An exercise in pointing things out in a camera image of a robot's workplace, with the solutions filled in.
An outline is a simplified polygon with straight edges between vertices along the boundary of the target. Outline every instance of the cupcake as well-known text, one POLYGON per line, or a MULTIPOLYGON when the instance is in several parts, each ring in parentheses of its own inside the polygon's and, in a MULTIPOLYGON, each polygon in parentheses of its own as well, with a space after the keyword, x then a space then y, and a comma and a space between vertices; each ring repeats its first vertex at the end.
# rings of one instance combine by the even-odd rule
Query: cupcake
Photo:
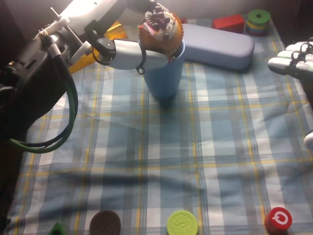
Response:
POLYGON ((179 48, 182 37, 183 28, 179 17, 160 5, 153 12, 146 12, 145 21, 139 26, 141 46, 169 57, 179 48))

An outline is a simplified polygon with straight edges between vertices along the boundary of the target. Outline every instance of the dark background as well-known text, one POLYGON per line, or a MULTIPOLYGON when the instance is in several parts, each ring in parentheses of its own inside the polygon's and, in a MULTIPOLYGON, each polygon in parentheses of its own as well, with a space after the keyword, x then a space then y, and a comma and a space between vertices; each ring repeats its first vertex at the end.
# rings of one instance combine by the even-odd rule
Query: dark background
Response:
MULTIPOLYGON (((57 12, 67 6, 71 0, 64 0, 61 5, 52 6, 57 12)), ((313 36, 313 0, 272 0, 268 5, 272 19, 287 46, 299 41, 305 41, 313 36)), ((21 34, 14 21, 9 9, 4 2, 0 0, 0 66, 6 65, 13 60, 23 46, 38 32, 39 28, 52 22, 52 16, 47 15, 35 21, 26 22, 29 34, 21 34)), ((312 106, 313 88, 312 83, 302 81, 302 85, 312 106)), ((22 152, 12 149, 6 143, 0 143, 0 234, 3 223, 13 199, 13 193, 17 176, 19 173, 22 152)))

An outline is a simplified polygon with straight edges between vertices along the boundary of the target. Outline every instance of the tablecloth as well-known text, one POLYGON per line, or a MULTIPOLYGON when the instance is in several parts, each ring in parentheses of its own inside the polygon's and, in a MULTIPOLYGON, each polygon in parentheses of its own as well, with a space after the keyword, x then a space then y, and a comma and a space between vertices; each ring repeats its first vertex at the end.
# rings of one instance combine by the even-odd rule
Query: tablecloth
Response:
MULTIPOLYGON (((94 63, 75 73, 74 130, 52 153, 24 154, 6 232, 46 235, 59 221, 87 235, 92 217, 112 210, 121 235, 164 235, 169 215, 184 209, 200 235, 259 235, 281 206, 292 234, 313 234, 313 158, 303 145, 312 111, 297 80, 268 69, 283 50, 273 24, 253 39, 244 72, 186 61, 167 108, 136 70, 94 63)), ((56 136, 67 118, 64 95, 27 140, 56 136)))

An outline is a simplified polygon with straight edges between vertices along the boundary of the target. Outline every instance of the red box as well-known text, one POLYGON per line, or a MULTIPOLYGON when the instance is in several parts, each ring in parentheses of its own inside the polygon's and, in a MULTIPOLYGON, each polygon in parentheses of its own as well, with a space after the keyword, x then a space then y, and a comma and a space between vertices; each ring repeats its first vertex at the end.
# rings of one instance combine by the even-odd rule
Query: red box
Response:
POLYGON ((212 28, 234 32, 243 33, 245 26, 245 20, 241 15, 233 15, 228 17, 222 17, 213 20, 212 28))

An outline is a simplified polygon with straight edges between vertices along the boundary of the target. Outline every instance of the robotic hand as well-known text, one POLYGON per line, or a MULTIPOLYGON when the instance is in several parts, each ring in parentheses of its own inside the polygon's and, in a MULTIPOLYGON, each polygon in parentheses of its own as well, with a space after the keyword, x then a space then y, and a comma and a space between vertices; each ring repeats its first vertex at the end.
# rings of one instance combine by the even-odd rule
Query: robotic hand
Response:
MULTIPOLYGON (((311 79, 313 76, 313 38, 307 42, 289 45, 285 51, 268 61, 268 68, 280 75, 290 75, 299 80, 311 79)), ((313 132, 304 138, 304 145, 313 150, 313 132)))
POLYGON ((0 68, 0 141, 9 140, 24 151, 45 153, 67 140, 78 107, 67 68, 89 54, 90 48, 92 53, 94 48, 99 52, 100 59, 94 56, 98 63, 116 69, 137 69, 143 74, 145 69, 164 66, 169 59, 165 54, 145 50, 138 42, 110 41, 104 36, 126 8, 144 14, 157 4, 153 0, 73 0, 60 15, 51 8, 55 21, 40 30, 14 61, 0 68), (70 104, 69 125, 62 133, 42 143, 12 139, 46 114, 65 91, 70 104))

